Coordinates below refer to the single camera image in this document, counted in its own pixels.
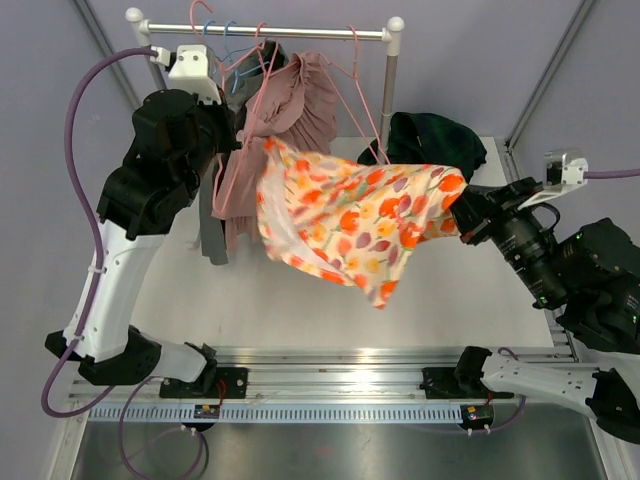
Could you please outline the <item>pink hanger of floral skirt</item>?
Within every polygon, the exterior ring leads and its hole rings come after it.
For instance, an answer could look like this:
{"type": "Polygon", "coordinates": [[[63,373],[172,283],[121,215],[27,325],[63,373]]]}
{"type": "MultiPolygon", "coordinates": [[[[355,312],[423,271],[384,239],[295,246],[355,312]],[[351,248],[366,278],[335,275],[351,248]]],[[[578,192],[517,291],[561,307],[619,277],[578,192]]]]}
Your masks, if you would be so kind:
{"type": "Polygon", "coordinates": [[[216,49],[207,40],[208,28],[216,24],[213,18],[214,10],[206,2],[202,0],[193,0],[189,6],[189,24],[192,33],[195,35],[198,42],[204,45],[208,53],[213,57],[213,73],[220,74],[222,78],[225,78],[229,71],[237,68],[239,63],[243,61],[249,54],[256,50],[256,46],[248,46],[244,48],[231,49],[227,40],[229,34],[229,28],[235,25],[234,21],[227,22],[223,27],[223,40],[222,50],[216,49]],[[209,17],[202,26],[196,25],[196,10],[201,7],[208,14],[209,17]]]}

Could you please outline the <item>dark green plaid skirt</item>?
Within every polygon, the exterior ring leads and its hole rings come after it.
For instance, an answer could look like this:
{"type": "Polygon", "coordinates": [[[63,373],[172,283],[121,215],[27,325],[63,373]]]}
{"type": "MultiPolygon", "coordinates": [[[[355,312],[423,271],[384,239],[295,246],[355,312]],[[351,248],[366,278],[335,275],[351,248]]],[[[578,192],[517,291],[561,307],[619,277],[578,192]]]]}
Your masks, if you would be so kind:
{"type": "Polygon", "coordinates": [[[434,164],[459,169],[467,182],[486,163],[487,151],[470,128],[434,113],[396,112],[386,154],[392,164],[434,164]]]}

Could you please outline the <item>orange floral skirt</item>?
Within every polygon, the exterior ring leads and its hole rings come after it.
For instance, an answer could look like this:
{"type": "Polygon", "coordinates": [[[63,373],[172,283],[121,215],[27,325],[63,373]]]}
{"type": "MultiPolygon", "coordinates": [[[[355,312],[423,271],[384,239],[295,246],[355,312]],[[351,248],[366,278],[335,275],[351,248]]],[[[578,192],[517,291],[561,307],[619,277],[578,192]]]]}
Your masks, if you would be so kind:
{"type": "Polygon", "coordinates": [[[450,208],[468,183],[455,167],[365,166],[275,137],[264,150],[256,204],[269,258],[356,287],[378,309],[419,244],[459,233],[450,208]]]}

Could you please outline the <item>pink wire hanger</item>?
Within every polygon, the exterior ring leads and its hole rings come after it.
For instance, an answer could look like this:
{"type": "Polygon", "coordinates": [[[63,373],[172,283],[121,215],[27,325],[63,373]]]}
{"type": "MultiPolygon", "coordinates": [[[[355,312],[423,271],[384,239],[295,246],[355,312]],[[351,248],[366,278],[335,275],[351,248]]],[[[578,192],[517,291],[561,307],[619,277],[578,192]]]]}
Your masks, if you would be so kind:
{"type": "Polygon", "coordinates": [[[376,127],[376,123],[373,120],[373,115],[371,114],[370,108],[369,108],[369,103],[366,99],[366,95],[364,93],[364,91],[362,90],[362,86],[360,83],[360,78],[359,78],[359,53],[360,53],[360,44],[359,44],[359,36],[356,32],[356,28],[349,24],[347,26],[347,28],[351,31],[352,37],[353,37],[353,43],[354,43],[354,54],[353,54],[353,64],[352,64],[352,74],[351,77],[354,81],[356,90],[359,94],[362,106],[364,108],[364,112],[367,116],[367,119],[369,121],[369,124],[371,126],[372,132],[374,133],[374,137],[377,141],[377,152],[374,154],[376,161],[379,164],[390,164],[390,160],[387,156],[386,151],[383,149],[382,147],[382,139],[380,136],[380,132],[378,130],[378,128],[376,127]]]}

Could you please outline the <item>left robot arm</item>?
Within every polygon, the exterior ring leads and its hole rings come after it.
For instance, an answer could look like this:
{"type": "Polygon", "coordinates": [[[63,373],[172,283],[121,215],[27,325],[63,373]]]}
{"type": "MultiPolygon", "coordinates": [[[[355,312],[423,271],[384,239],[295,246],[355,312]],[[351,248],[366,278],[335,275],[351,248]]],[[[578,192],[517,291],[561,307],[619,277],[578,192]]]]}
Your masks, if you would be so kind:
{"type": "Polygon", "coordinates": [[[205,397],[217,383],[215,351],[153,339],[131,323],[145,275],[175,217],[195,200],[212,159],[238,148],[233,114],[182,90],[150,94],[134,111],[134,138],[105,181],[97,206],[96,248],[81,302],[46,348],[77,363],[94,386],[168,379],[205,397]]]}

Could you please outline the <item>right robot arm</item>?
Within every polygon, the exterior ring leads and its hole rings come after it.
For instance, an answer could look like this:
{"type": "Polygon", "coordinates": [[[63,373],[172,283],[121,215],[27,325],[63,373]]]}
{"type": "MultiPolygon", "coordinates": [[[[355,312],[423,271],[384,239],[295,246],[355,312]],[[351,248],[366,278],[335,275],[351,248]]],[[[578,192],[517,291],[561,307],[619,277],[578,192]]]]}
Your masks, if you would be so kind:
{"type": "Polygon", "coordinates": [[[542,186],[525,178],[504,187],[471,185],[451,212],[467,245],[494,243],[534,297],[534,308],[562,313],[558,324],[607,357],[608,370],[574,374],[468,346],[454,371],[466,396],[513,393],[578,412],[608,434],[639,441],[639,249],[609,218],[562,242],[534,215],[542,186]]]}

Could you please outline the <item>grey skirt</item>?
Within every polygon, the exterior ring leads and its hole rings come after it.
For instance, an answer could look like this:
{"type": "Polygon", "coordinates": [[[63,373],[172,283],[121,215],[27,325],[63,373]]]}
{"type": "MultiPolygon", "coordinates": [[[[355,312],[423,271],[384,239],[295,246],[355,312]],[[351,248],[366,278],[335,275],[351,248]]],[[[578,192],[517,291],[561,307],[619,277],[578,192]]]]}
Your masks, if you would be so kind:
{"type": "MultiPolygon", "coordinates": [[[[251,53],[242,60],[235,73],[238,74],[237,80],[231,80],[231,76],[227,79],[225,99],[232,111],[233,129],[237,134],[244,129],[247,115],[246,103],[262,85],[264,74],[258,54],[251,53]]],[[[213,211],[216,200],[215,190],[224,180],[229,158],[236,160],[239,154],[240,151],[236,150],[231,154],[221,155],[219,160],[211,163],[201,182],[199,192],[201,253],[216,266],[228,263],[227,239],[231,240],[231,248],[235,249],[237,237],[242,233],[249,234],[253,240],[258,236],[255,216],[232,218],[230,223],[226,224],[225,220],[220,219],[213,211]]]]}

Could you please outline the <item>silver clothes rack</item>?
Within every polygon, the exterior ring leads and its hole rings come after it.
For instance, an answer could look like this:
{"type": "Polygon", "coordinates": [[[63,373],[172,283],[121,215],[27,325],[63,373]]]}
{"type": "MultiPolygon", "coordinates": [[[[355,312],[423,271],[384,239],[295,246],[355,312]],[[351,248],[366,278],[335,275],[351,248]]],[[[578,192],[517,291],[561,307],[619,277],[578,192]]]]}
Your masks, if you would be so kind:
{"type": "MultiPolygon", "coordinates": [[[[193,34],[190,24],[162,24],[154,23],[136,7],[126,10],[126,20],[129,22],[138,44],[142,47],[150,46],[151,36],[157,34],[193,34]]],[[[214,25],[208,28],[208,35],[222,36],[224,25],[214,25]]],[[[393,98],[397,75],[398,59],[400,55],[401,37],[405,22],[401,17],[391,17],[385,27],[380,30],[356,30],[359,41],[379,41],[386,45],[386,66],[384,74],[384,88],[381,107],[379,132],[382,147],[386,148],[390,132],[393,98]]],[[[351,31],[347,29],[323,28],[294,28],[268,26],[240,26],[229,28],[229,37],[275,37],[275,38],[303,38],[321,40],[353,40],[351,31]]]]}

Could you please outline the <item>aluminium frame post left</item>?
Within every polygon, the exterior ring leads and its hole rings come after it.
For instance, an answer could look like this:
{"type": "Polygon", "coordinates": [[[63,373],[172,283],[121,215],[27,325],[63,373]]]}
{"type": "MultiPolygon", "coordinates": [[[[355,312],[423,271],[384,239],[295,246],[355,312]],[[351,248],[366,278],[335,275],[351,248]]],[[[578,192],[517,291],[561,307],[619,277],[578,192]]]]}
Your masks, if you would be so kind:
{"type": "MultiPolygon", "coordinates": [[[[110,29],[104,16],[99,12],[101,1],[70,1],[70,6],[78,15],[81,25],[89,39],[90,45],[95,49],[100,59],[106,58],[120,51],[121,47],[139,47],[132,28],[126,20],[126,10],[129,7],[139,6],[138,1],[125,1],[120,4],[115,1],[117,23],[124,28],[122,34],[124,40],[117,40],[115,30],[110,29]]],[[[141,106],[144,98],[155,91],[157,87],[165,86],[165,80],[156,83],[160,71],[150,63],[146,57],[130,57],[119,60],[101,73],[101,76],[109,78],[118,98],[122,101],[126,113],[121,121],[130,131],[133,131],[131,115],[141,106]]]]}

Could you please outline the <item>aluminium frame post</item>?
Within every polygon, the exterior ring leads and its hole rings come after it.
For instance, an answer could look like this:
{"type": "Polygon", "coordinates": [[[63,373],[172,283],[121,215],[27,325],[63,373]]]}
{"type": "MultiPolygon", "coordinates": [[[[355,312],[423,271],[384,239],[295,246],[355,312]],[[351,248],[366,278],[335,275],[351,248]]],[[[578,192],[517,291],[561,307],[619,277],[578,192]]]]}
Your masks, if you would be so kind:
{"type": "MultiPolygon", "coordinates": [[[[120,51],[121,47],[139,47],[132,28],[126,20],[126,10],[129,7],[139,6],[138,1],[125,1],[120,4],[115,1],[117,23],[124,28],[122,34],[124,40],[117,40],[115,30],[110,29],[104,16],[99,12],[101,1],[70,1],[70,6],[78,15],[81,25],[89,39],[90,45],[95,49],[100,59],[106,58],[120,51]]],[[[155,91],[157,87],[165,86],[165,80],[156,83],[160,71],[150,63],[146,57],[130,57],[119,60],[101,73],[101,76],[109,78],[118,98],[122,101],[126,113],[121,121],[130,131],[133,131],[131,115],[141,106],[144,98],[155,91]]]]}
{"type": "Polygon", "coordinates": [[[581,0],[579,2],[523,110],[504,140],[504,145],[508,153],[514,151],[572,46],[599,4],[600,2],[598,0],[581,0]]]}

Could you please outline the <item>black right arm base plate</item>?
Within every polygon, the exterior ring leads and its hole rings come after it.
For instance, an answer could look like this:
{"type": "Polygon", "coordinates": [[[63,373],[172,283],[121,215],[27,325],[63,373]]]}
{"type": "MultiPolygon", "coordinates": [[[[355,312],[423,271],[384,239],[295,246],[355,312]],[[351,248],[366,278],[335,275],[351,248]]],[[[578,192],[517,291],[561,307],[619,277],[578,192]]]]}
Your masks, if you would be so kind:
{"type": "Polygon", "coordinates": [[[481,387],[479,390],[467,392],[463,390],[454,376],[454,367],[425,367],[422,369],[420,389],[430,400],[489,400],[513,399],[515,395],[508,392],[493,392],[481,387]]]}

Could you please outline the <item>aluminium frame post right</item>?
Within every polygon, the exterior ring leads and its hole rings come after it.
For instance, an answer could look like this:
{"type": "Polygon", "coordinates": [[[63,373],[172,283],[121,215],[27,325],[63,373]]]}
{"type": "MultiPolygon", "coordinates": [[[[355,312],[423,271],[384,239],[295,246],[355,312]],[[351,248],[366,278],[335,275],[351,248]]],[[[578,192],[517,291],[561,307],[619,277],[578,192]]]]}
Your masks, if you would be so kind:
{"type": "Polygon", "coordinates": [[[523,110],[504,140],[504,145],[508,153],[514,151],[572,46],[599,4],[600,2],[598,0],[581,0],[579,2],[523,110]]]}

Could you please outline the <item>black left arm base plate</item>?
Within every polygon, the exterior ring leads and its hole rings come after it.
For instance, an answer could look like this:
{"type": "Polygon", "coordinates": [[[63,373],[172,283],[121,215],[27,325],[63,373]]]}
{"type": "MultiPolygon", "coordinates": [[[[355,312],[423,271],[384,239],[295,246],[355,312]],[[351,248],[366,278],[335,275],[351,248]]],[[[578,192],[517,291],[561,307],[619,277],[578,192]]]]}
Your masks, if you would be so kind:
{"type": "Polygon", "coordinates": [[[245,399],[248,374],[242,367],[210,367],[194,382],[165,379],[159,396],[163,399],[245,399]]]}

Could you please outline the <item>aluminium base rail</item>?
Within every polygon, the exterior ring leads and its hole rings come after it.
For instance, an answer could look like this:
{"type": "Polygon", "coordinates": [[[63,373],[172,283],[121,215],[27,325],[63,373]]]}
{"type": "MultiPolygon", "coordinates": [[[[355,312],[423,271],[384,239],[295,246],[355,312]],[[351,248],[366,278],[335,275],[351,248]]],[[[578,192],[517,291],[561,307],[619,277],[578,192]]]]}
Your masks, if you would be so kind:
{"type": "MultiPolygon", "coordinates": [[[[220,347],[221,367],[248,369],[247,400],[264,402],[392,403],[424,400],[418,393],[425,367],[455,367],[463,347],[274,349],[220,347]]],[[[597,355],[571,350],[568,341],[551,348],[514,349],[521,361],[536,367],[586,370],[606,368],[597,355]]],[[[105,387],[95,387],[74,374],[69,401],[88,401],[105,387]]]]}

